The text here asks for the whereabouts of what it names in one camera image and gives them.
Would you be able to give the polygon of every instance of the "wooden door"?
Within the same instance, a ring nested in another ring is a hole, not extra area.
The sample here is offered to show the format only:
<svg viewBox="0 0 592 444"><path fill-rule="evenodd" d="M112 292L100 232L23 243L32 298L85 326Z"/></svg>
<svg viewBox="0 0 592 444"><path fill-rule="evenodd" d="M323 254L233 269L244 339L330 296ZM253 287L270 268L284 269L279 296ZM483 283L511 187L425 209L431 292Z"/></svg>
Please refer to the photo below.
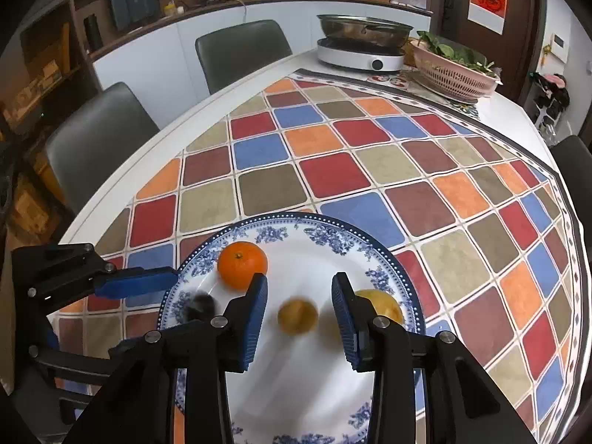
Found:
<svg viewBox="0 0 592 444"><path fill-rule="evenodd" d="M497 91L514 102L524 84L538 22L538 0L507 0L502 34L467 19L469 0L444 0L440 34L484 54L501 67Z"/></svg>

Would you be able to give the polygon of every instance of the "pink basket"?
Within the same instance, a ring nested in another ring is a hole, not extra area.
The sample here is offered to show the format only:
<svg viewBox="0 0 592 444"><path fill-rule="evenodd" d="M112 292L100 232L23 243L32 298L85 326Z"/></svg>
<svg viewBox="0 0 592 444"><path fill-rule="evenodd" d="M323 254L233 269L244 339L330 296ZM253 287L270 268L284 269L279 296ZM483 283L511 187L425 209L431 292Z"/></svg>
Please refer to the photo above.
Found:
<svg viewBox="0 0 592 444"><path fill-rule="evenodd" d="M417 69L437 87L464 98L479 98L495 91L498 79L425 50L425 42L411 44Z"/></svg>

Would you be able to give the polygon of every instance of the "stainless steel pot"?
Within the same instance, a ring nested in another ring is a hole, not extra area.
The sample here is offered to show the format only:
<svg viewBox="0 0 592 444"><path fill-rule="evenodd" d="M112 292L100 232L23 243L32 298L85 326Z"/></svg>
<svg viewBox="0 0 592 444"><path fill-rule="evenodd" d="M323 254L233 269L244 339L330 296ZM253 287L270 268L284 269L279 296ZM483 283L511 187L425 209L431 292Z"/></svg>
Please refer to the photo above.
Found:
<svg viewBox="0 0 592 444"><path fill-rule="evenodd" d="M320 14L318 17L327 38L358 40L392 50L400 49L413 30L412 26L380 18L339 14Z"/></svg>

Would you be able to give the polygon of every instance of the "green vegetable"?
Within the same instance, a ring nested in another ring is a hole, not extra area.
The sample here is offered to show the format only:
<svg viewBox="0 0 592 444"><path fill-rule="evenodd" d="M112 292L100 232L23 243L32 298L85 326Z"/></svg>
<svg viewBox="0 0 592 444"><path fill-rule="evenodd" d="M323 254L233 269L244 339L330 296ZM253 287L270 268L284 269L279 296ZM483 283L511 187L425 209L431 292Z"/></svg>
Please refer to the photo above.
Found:
<svg viewBox="0 0 592 444"><path fill-rule="evenodd" d="M496 73L493 73L491 70L494 62L488 63L484 55L476 53L471 48L450 42L445 38L444 40L449 42L450 45L441 43L439 38L430 32L420 30L417 32L417 34L420 37L420 41L427 43L427 49L430 52L458 63L464 67L480 71L489 77L497 78Z"/></svg>

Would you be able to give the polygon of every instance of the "blue and white plate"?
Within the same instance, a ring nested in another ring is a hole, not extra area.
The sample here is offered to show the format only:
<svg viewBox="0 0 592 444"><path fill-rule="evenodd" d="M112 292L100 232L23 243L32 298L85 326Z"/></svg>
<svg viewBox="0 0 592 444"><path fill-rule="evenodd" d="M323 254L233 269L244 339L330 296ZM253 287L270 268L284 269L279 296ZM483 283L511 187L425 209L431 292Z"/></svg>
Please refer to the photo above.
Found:
<svg viewBox="0 0 592 444"><path fill-rule="evenodd" d="M403 267L377 240L338 219L280 212L230 225L193 251L167 292L159 329L183 323L185 301L210 293L223 312L239 294L223 284L216 262L224 247L249 241L268 258L268 302L255 361L244 374L227 373L230 416L237 444L353 444L367 432L373 373L357 373L345 360L331 303L331 282L346 272L354 290L375 288L401 305L405 327L423 334L425 323ZM302 296L319 309L311 332L289 337L277 324L279 307ZM177 405L185 405L179 371Z"/></svg>

